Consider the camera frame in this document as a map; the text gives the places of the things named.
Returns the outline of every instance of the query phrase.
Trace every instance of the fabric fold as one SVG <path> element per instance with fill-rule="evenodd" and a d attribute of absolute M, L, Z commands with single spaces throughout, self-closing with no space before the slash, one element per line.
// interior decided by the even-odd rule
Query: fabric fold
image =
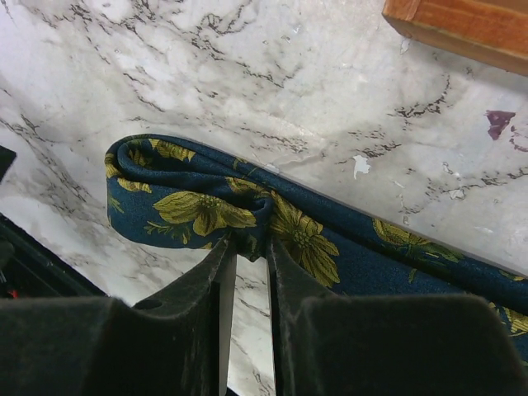
<path fill-rule="evenodd" d="M 231 232 L 239 254 L 254 261 L 273 233 L 338 294 L 481 295 L 528 361 L 528 280 L 520 276 L 189 140 L 130 136 L 110 147 L 105 165 L 108 219 L 134 242 L 211 248 Z"/>

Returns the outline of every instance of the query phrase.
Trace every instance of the red spot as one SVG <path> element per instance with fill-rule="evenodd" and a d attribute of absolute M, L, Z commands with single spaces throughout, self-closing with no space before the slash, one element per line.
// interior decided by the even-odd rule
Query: red spot
<path fill-rule="evenodd" d="M 488 134 L 493 140 L 497 140 L 501 133 L 506 129 L 510 120 L 515 117 L 516 113 L 511 111 L 488 110 L 486 116 L 489 120 L 490 127 Z"/>

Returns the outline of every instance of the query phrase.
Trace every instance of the yellow flower print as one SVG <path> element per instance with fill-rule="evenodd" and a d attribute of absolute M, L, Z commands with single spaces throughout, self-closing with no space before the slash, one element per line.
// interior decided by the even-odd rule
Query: yellow flower print
<path fill-rule="evenodd" d="M 152 148 L 158 151 L 159 155 L 164 158 L 176 158 L 183 161 L 187 158 L 189 161 L 196 154 L 194 151 L 190 151 L 188 148 L 183 148 L 177 144 L 172 144 L 160 139 L 149 139 Z"/>
<path fill-rule="evenodd" d="M 234 233 L 237 239 L 238 254 L 246 257 L 250 262 L 254 262 L 261 256 L 262 245 L 257 239 L 246 232 Z"/>
<path fill-rule="evenodd" d="M 499 317 L 501 316 L 501 309 L 495 305 L 495 303 L 489 303 L 489 308 L 495 310 Z M 508 323 L 507 325 L 510 335 L 512 337 L 522 336 L 528 334 L 528 316 L 525 316 L 513 309 L 502 307 L 504 314 L 506 315 Z"/>
<path fill-rule="evenodd" d="M 499 270 L 500 274 L 502 276 L 505 276 L 506 278 L 509 278 L 511 279 L 512 281 L 516 281 L 516 282 L 520 282 L 520 281 L 524 281 L 525 278 L 523 278 L 522 276 L 518 276 L 518 275 L 513 275 L 509 272 L 506 272 L 506 271 L 503 271 L 503 270 Z"/>
<path fill-rule="evenodd" d="M 121 176 L 121 172 L 117 169 L 117 167 L 114 165 L 114 154 L 108 153 L 105 155 L 105 171 L 106 171 L 106 178 L 110 179 L 114 176 Z"/>
<path fill-rule="evenodd" d="M 433 243 L 425 238 L 408 233 L 395 225 L 373 219 L 374 230 L 380 239 L 395 245 L 398 250 L 403 250 L 407 256 L 418 260 L 430 258 L 444 258 L 450 262 L 458 262 L 464 256 L 458 252 L 452 252 L 447 247 Z"/>
<path fill-rule="evenodd" d="M 141 150 L 138 149 L 130 150 L 129 158 L 132 160 L 133 163 L 135 163 L 136 165 L 140 165 L 141 167 L 148 167 L 149 164 L 152 162 L 151 158 L 146 158 L 141 153 Z"/>
<path fill-rule="evenodd" d="M 336 263 L 330 258 L 339 256 L 339 251 L 336 245 L 321 235 L 323 226 L 274 191 L 271 195 L 275 201 L 271 230 L 285 244 L 294 261 L 322 285 L 330 287 L 339 283 Z"/>
<path fill-rule="evenodd" d="M 417 272 L 418 272 L 418 270 L 416 268 L 413 268 L 409 272 L 409 277 L 408 277 L 409 285 L 414 282 L 414 278 L 416 277 Z"/>
<path fill-rule="evenodd" d="M 194 221 L 192 229 L 205 237 L 216 229 L 255 227 L 255 216 L 249 211 L 228 204 L 220 198 L 196 192 L 175 192 L 153 205 L 159 215 L 171 224 Z"/>
<path fill-rule="evenodd" d="M 234 171 L 237 170 L 237 166 L 238 166 L 239 163 L 248 163 L 248 161 L 246 161 L 244 159 L 241 159 L 241 158 L 235 158 L 234 162 L 233 162 L 233 170 Z"/>
<path fill-rule="evenodd" d="M 121 203 L 116 198 L 114 198 L 109 191 L 106 193 L 106 200 L 108 202 L 108 206 L 114 208 L 120 213 L 124 213 L 124 211 L 121 209 Z"/>
<path fill-rule="evenodd" d="M 126 180 L 123 177 L 118 177 L 117 182 L 119 183 L 121 187 L 123 187 L 127 191 L 131 191 L 131 192 L 145 191 L 148 193 L 152 193 L 150 186 L 146 183 L 141 183 L 139 181 Z"/>
<path fill-rule="evenodd" d="M 141 143 L 143 143 L 143 141 L 144 140 L 141 138 L 141 136 L 139 136 L 136 139 L 132 139 L 132 140 L 127 141 L 126 143 L 128 145 L 133 144 L 133 145 L 139 146 L 139 145 L 141 145 Z"/>
<path fill-rule="evenodd" d="M 185 226 L 175 226 L 172 224 L 157 224 L 153 221 L 148 221 L 148 225 L 145 225 L 143 229 L 147 231 L 148 235 L 152 235 L 152 232 L 162 233 L 168 235 L 172 239 L 179 239 L 181 243 L 187 245 L 191 240 L 191 231 Z"/>
<path fill-rule="evenodd" d="M 226 177 L 225 180 L 235 194 L 249 194 L 255 198 L 262 198 L 263 196 L 270 195 L 268 190 L 266 190 L 264 187 L 260 187 L 251 181 L 239 179 L 237 177 Z"/>
<path fill-rule="evenodd" d="M 510 332 L 513 337 L 528 333 L 528 316 L 506 307 L 504 308 L 504 312 L 510 321 Z"/>

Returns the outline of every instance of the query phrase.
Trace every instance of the white marble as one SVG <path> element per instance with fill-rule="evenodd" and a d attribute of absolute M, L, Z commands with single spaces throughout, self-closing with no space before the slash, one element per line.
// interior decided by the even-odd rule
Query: white marble
<path fill-rule="evenodd" d="M 406 40 L 382 6 L 0 0 L 0 144 L 18 152 L 0 211 L 142 299 L 204 255 L 106 222 L 104 152 L 156 131 L 528 275 L 528 79 Z M 496 140 L 487 111 L 516 113 Z M 238 274 L 229 383 L 273 394 L 264 263 Z"/>

